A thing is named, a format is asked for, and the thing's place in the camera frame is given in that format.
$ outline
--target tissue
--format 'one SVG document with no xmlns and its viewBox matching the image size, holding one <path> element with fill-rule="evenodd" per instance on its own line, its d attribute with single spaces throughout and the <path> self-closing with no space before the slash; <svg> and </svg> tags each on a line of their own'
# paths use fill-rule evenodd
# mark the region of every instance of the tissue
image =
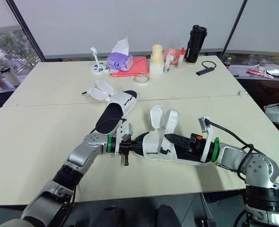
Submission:
<svg viewBox="0 0 279 227">
<path fill-rule="evenodd" d="M 128 37 L 118 41 L 107 57 L 107 66 L 113 70 L 129 71 L 133 56 L 129 54 Z"/>
</svg>

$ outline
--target jar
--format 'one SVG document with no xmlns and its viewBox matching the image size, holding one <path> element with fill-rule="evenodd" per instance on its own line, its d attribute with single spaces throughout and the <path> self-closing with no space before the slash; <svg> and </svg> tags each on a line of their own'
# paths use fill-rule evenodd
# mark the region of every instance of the jar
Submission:
<svg viewBox="0 0 279 227">
<path fill-rule="evenodd" d="M 21 84 L 15 73 L 11 71 L 10 67 L 3 67 L 0 72 L 2 73 L 2 76 L 4 76 L 13 86 L 16 87 Z"/>
</svg>

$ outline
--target pink cloth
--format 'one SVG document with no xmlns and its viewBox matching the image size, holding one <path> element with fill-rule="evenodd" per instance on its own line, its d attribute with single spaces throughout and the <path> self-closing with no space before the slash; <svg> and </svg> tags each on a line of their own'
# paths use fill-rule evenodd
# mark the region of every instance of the pink cloth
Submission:
<svg viewBox="0 0 279 227">
<path fill-rule="evenodd" d="M 113 77 L 128 77 L 138 74 L 148 74 L 148 64 L 146 57 L 133 57 L 133 65 L 128 72 L 119 71 L 111 73 Z"/>
</svg>

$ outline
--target green ring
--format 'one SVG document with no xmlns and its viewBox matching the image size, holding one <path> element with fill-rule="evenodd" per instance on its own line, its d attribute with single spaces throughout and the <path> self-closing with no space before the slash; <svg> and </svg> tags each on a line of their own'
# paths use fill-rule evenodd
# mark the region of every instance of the green ring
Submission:
<svg viewBox="0 0 279 227">
<path fill-rule="evenodd" d="M 112 133 L 109 133 L 109 135 L 108 135 L 107 153 L 111 152 L 111 141 L 112 141 Z"/>
<path fill-rule="evenodd" d="M 212 158 L 211 158 L 211 162 L 215 162 L 217 159 L 217 152 L 218 152 L 218 145 L 219 145 L 219 138 L 216 137 L 214 140 L 214 149 L 213 149 L 213 154 L 212 154 Z"/>
</svg>

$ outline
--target roll of tape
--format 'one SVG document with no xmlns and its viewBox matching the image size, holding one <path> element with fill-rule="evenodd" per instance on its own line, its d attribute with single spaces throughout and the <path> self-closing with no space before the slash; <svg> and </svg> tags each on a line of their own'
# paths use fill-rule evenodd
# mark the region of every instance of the roll of tape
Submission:
<svg viewBox="0 0 279 227">
<path fill-rule="evenodd" d="M 147 74 L 138 74 L 133 78 L 133 82 L 138 85 L 148 84 L 150 77 Z"/>
</svg>

